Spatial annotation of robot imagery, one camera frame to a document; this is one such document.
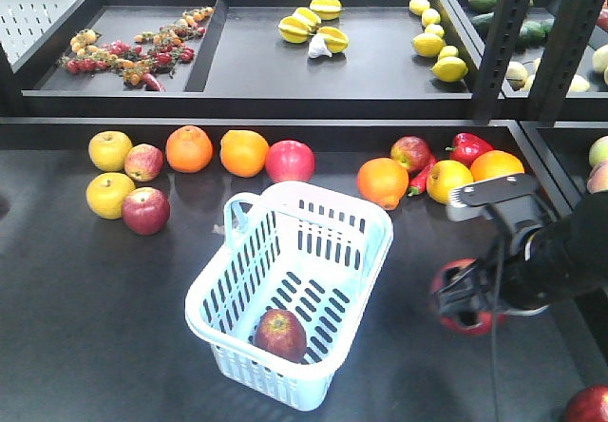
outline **white plastic basket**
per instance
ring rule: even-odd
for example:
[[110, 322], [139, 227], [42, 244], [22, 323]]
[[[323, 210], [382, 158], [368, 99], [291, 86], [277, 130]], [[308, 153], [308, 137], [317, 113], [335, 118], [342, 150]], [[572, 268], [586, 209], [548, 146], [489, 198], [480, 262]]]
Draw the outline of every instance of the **white plastic basket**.
[[[252, 207], [247, 213], [241, 205]], [[185, 317], [226, 376], [297, 410], [317, 408], [344, 362], [392, 243], [379, 206], [304, 182], [280, 182], [224, 206], [225, 241], [193, 282]], [[296, 364], [252, 343], [269, 308], [307, 334]]]

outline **starfruit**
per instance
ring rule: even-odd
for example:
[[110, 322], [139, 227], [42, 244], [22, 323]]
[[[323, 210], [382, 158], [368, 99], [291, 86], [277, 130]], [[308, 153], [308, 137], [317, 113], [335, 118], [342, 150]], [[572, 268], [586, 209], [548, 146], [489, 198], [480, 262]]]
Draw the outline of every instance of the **starfruit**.
[[316, 32], [325, 39], [325, 45], [332, 53], [340, 53], [349, 45], [349, 37], [340, 29], [324, 26]]
[[302, 44], [308, 40], [310, 35], [309, 26], [294, 16], [283, 18], [278, 23], [278, 31], [287, 42], [292, 44]]
[[333, 20], [340, 16], [342, 11], [342, 3], [338, 0], [312, 0], [309, 7], [322, 20]]
[[298, 7], [292, 16], [308, 25], [310, 32], [314, 32], [321, 24], [321, 17], [306, 7]]

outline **shelf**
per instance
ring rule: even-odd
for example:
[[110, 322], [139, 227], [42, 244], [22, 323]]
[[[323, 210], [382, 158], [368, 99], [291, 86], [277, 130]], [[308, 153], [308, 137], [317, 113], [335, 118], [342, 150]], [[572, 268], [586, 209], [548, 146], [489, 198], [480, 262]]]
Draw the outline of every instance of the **shelf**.
[[[456, 13], [469, 34], [470, 39], [477, 49], [480, 56], [483, 56], [485, 43], [480, 34], [473, 28], [470, 18], [478, 13], [472, 10], [467, 0], [447, 0], [454, 13]], [[527, 13], [526, 20], [542, 21], [546, 18], [555, 17], [561, 0], [533, 0], [534, 6]], [[588, 92], [570, 92], [566, 95], [560, 116], [557, 120], [564, 121], [587, 121], [589, 119], [602, 120], [602, 104], [608, 99], [608, 86], [603, 81], [601, 75], [596, 74], [592, 69], [592, 57], [594, 52], [601, 46], [608, 44], [608, 33], [603, 29], [595, 27], [589, 40], [588, 46], [582, 54], [582, 58], [577, 69], [578, 75], [586, 79], [591, 88]], [[542, 57], [544, 45], [531, 46], [525, 50], [516, 50], [511, 61], [524, 64], [529, 74], [534, 73], [533, 61]], [[504, 118], [520, 119], [526, 104], [528, 93], [525, 91], [515, 91], [507, 81], [503, 82], [503, 109], [501, 116]], [[580, 110], [584, 108], [585, 114], [581, 115]]]
[[[523, 159], [526, 171], [540, 180], [541, 195], [559, 215], [567, 214], [560, 190], [520, 127], [453, 120], [190, 122], [208, 132], [214, 160], [198, 174], [164, 168], [149, 185], [168, 193], [170, 222], [159, 234], [140, 237], [122, 221], [101, 220], [88, 210], [86, 186], [99, 172], [86, 144], [111, 124], [134, 143], [162, 147], [184, 120], [2, 120], [5, 413], [24, 421], [43, 415], [177, 420], [188, 414], [224, 421], [488, 420], [489, 337], [443, 328], [429, 308], [428, 287], [449, 260], [483, 256], [496, 230], [481, 218], [451, 222], [426, 195], [405, 199], [389, 213], [394, 243], [349, 356], [314, 413], [295, 412], [222, 377], [209, 346], [185, 324], [183, 301], [222, 243], [214, 229], [225, 201], [240, 191], [260, 193], [270, 183], [263, 173], [239, 179], [221, 167], [217, 151], [227, 129], [252, 128], [270, 143], [292, 138], [308, 144], [317, 157], [311, 182], [353, 196], [361, 163], [386, 156], [399, 137], [421, 136], [444, 158], [456, 133], [475, 132]], [[571, 302], [508, 319], [499, 329], [498, 348], [506, 420], [557, 414], [582, 386], [608, 376]]]
[[[21, 62], [15, 76], [32, 116], [197, 118], [459, 119], [466, 115], [480, 58], [444, 0], [429, 0], [442, 16], [446, 42], [469, 69], [456, 84], [438, 81], [434, 60], [416, 55], [411, 39], [424, 31], [409, 0], [341, 0], [338, 26], [350, 38], [344, 53], [310, 60], [307, 44], [288, 44], [277, 25], [311, 0], [81, 0]], [[110, 72], [72, 76], [54, 65], [82, 28], [99, 44], [130, 41], [184, 10], [213, 6], [198, 55], [161, 76], [166, 93], [131, 90]]]

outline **red apple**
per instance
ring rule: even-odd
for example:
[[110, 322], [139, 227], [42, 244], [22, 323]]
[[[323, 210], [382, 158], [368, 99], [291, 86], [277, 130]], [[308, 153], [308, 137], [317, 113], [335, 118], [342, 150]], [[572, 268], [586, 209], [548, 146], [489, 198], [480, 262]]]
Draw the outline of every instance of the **red apple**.
[[314, 153], [305, 144], [282, 140], [268, 150], [265, 167], [273, 182], [307, 182], [314, 173]]
[[574, 394], [563, 422], [608, 422], [608, 386], [591, 386]]
[[306, 354], [306, 331], [294, 313], [274, 308], [262, 316], [254, 335], [254, 345], [299, 363]]
[[167, 224], [170, 215], [169, 200], [154, 187], [140, 187], [124, 198], [123, 221], [136, 234], [156, 234]]
[[409, 174], [425, 168], [430, 154], [427, 142], [413, 135], [400, 138], [390, 148], [390, 156], [404, 166]]
[[[465, 268], [474, 261], [475, 259], [458, 259], [441, 267], [430, 284], [430, 292], [433, 294], [450, 283], [450, 279], [453, 277], [451, 269]], [[498, 315], [497, 320], [499, 325], [502, 324], [506, 320], [506, 315]], [[492, 313], [483, 311], [480, 313], [460, 313], [457, 316], [439, 316], [439, 322], [459, 334], [468, 336], [485, 335], [492, 328]]]
[[162, 170], [162, 151], [151, 144], [137, 144], [124, 159], [124, 173], [136, 182], [151, 182]]

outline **red chili pepper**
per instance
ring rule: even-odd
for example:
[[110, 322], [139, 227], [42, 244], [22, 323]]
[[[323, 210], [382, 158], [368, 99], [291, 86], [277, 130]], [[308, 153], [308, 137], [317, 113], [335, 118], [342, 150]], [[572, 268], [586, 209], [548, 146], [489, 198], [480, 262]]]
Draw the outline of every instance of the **red chili pepper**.
[[418, 175], [409, 180], [408, 191], [406, 191], [408, 197], [419, 196], [427, 190], [428, 174], [430, 173], [430, 170], [433, 168], [435, 163], [437, 163], [437, 160], [431, 154], [430, 158], [428, 158], [428, 163], [425, 168], [423, 168], [420, 173], [418, 173]]
[[479, 156], [494, 147], [474, 134], [466, 132], [460, 133], [452, 140], [452, 146], [446, 148], [449, 151], [449, 158], [458, 161], [469, 167]]
[[151, 73], [145, 73], [142, 75], [142, 81], [148, 85], [153, 91], [165, 91], [164, 86], [159, 80]]

